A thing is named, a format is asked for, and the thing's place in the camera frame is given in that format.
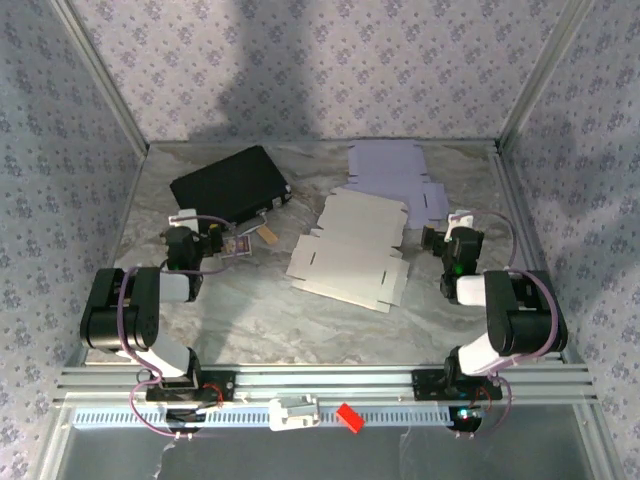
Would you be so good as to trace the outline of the lavender paper box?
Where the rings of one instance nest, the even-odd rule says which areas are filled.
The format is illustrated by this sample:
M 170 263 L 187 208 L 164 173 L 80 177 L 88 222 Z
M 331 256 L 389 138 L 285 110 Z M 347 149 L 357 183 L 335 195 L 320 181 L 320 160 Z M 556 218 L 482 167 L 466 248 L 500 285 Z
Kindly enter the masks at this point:
M 348 168 L 344 187 L 402 202 L 408 211 L 408 228 L 433 226 L 448 218 L 444 185 L 429 176 L 423 149 L 416 142 L 354 141 L 348 148 Z

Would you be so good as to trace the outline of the white paper box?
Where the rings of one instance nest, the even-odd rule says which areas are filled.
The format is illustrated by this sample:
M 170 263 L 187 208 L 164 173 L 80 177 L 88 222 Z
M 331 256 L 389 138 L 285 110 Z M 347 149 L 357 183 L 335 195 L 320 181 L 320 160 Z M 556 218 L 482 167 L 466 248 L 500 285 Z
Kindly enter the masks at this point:
M 299 237 L 286 274 L 292 286 L 387 313 L 401 304 L 409 263 L 402 258 L 404 203 L 335 188 L 317 227 Z

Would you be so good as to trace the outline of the small purple printed card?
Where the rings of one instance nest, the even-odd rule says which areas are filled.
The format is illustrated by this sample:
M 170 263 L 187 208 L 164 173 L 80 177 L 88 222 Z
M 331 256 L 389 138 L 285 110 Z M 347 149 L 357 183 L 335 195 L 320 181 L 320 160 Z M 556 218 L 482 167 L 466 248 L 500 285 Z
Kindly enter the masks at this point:
M 234 256 L 245 256 L 252 254 L 251 239 L 248 235 L 238 237 L 226 237 L 220 252 L 221 258 L 231 258 Z

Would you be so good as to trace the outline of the black hard case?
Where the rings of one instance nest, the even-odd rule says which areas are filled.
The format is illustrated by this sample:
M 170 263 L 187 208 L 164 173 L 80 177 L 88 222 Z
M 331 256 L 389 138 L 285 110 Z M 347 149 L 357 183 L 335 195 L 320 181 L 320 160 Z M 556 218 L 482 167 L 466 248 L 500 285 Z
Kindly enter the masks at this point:
M 182 210 L 242 224 L 287 203 L 289 183 L 261 146 L 252 146 L 179 177 L 170 189 Z

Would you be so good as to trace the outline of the black round controller board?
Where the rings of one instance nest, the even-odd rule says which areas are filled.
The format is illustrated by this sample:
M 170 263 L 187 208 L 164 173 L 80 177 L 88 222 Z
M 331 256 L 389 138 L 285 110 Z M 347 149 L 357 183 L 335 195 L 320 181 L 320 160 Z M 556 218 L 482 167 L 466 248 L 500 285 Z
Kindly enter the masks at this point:
M 168 409 L 165 423 L 174 435 L 189 435 L 200 431 L 205 425 L 206 415 L 197 409 Z
M 454 433 L 474 434 L 481 426 L 485 412 L 478 406 L 450 407 L 451 424 L 448 429 Z

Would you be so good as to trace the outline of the red plastic block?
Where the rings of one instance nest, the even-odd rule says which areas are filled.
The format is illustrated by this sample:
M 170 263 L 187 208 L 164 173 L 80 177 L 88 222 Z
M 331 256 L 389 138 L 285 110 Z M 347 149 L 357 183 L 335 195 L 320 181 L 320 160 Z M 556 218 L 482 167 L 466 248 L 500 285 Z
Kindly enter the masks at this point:
M 358 434 L 365 425 L 364 418 L 347 403 L 341 404 L 336 410 L 336 417 L 354 434 Z

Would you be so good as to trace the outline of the aluminium table edge rail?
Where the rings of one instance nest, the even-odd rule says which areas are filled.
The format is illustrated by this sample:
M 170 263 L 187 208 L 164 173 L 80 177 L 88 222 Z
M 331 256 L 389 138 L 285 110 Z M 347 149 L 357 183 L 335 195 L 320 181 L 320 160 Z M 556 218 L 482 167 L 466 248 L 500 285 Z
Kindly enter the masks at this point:
M 122 238 L 124 236 L 124 231 L 126 228 L 126 224 L 129 218 L 129 214 L 131 211 L 131 207 L 133 204 L 133 199 L 135 197 L 136 194 L 136 190 L 138 187 L 138 183 L 140 180 L 140 176 L 142 173 L 142 170 L 144 168 L 144 164 L 146 163 L 146 160 L 148 158 L 149 155 L 149 150 L 150 147 L 147 147 L 142 154 L 139 155 L 138 157 L 138 165 L 136 167 L 136 170 L 132 176 L 132 180 L 131 180 L 131 184 L 129 185 L 128 189 L 126 190 L 127 196 L 125 197 L 125 202 L 124 202 L 124 207 L 123 210 L 121 212 L 121 215 L 119 216 L 119 220 L 118 220 L 118 224 L 117 224 L 117 230 L 116 230 L 116 234 L 115 234 L 115 240 L 114 240 L 114 244 L 109 252 L 109 256 L 107 258 L 106 261 L 106 265 L 108 267 L 112 267 L 115 265 L 116 260 L 119 257 L 119 248 L 120 248 L 120 244 L 122 242 Z M 121 357 L 118 357 L 115 354 L 108 354 L 106 356 L 105 359 L 100 358 L 96 363 L 94 363 L 93 361 L 87 362 L 87 356 L 90 353 L 90 350 L 86 347 L 84 347 L 82 344 L 80 344 L 78 346 L 78 348 L 76 349 L 76 351 L 74 352 L 74 354 L 72 355 L 72 357 L 70 358 L 70 360 L 67 362 L 66 367 L 85 367 L 87 364 L 89 365 L 101 365 L 101 364 L 105 364 L 105 365 L 120 365 L 120 364 L 129 364 L 129 361 L 127 360 L 123 360 Z
M 568 343 L 568 327 L 549 272 L 535 255 L 538 237 L 526 225 L 526 208 L 515 173 L 496 147 L 489 151 L 489 162 L 516 243 L 507 272 L 489 276 L 489 305 L 498 316 L 489 322 L 489 337 L 495 340 L 502 369 L 562 352 Z
M 305 140 L 226 140 L 226 141 L 213 141 L 213 140 L 186 140 L 186 141 L 151 141 L 151 146 L 155 147 L 186 147 L 186 146 L 242 146 L 242 145 L 312 145 L 312 144 L 326 144 L 326 145 L 350 145 L 357 141 L 406 141 L 414 144 L 433 144 L 433 145 L 482 145 L 482 146 L 495 146 L 498 142 L 496 138 L 349 138 L 349 139 L 305 139 Z

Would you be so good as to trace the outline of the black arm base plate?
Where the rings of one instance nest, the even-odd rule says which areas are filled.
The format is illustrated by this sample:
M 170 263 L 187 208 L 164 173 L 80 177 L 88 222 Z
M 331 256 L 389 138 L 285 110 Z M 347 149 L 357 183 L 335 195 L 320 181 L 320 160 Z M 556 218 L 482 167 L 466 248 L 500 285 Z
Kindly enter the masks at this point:
M 149 387 L 148 402 L 217 404 L 232 401 L 236 374 L 233 371 L 203 371 L 197 379 L 167 378 Z
M 421 369 L 411 372 L 413 396 L 417 401 L 471 401 L 480 392 L 482 398 L 501 400 L 502 390 L 486 377 L 453 375 L 441 369 Z

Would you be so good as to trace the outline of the aluminium frame beam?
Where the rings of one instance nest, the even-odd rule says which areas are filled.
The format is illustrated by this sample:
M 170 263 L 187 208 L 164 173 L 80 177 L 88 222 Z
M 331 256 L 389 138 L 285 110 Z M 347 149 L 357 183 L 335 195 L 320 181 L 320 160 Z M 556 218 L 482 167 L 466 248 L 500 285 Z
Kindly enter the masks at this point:
M 584 364 L 545 361 L 501 373 L 508 383 L 500 394 L 471 393 L 461 399 L 444 399 L 419 385 L 425 365 L 211 365 L 202 368 L 207 378 L 221 377 L 233 392 L 235 405 L 265 404 L 273 398 L 310 395 L 326 406 L 343 402 L 353 406 L 409 405 L 436 402 L 466 405 L 473 399 L 484 404 L 572 405 L 592 404 L 597 394 Z

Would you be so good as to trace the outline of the white plastic bracket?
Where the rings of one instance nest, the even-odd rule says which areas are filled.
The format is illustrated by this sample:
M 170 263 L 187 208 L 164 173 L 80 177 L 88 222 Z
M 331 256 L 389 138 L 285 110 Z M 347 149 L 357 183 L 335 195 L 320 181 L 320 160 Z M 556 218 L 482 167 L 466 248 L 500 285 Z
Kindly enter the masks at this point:
M 269 428 L 275 432 L 317 427 L 320 424 L 318 399 L 311 394 L 274 398 L 269 401 L 268 416 Z

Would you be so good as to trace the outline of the aluminium corner post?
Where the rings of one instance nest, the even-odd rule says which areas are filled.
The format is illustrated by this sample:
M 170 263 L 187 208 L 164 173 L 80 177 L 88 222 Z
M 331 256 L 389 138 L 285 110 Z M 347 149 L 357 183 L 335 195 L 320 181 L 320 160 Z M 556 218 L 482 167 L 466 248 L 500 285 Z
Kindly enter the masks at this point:
M 513 108 L 496 140 L 499 154 L 508 152 L 521 135 L 533 108 L 555 69 L 570 47 L 595 0 L 566 0 L 555 26 L 551 29 L 540 55 L 534 63 Z
M 102 60 L 97 48 L 78 15 L 71 0 L 47 0 L 52 6 L 79 57 L 92 77 L 96 87 L 111 109 L 120 128 L 138 156 L 148 152 L 147 142 L 141 133 L 133 114 L 120 94 L 115 81 Z

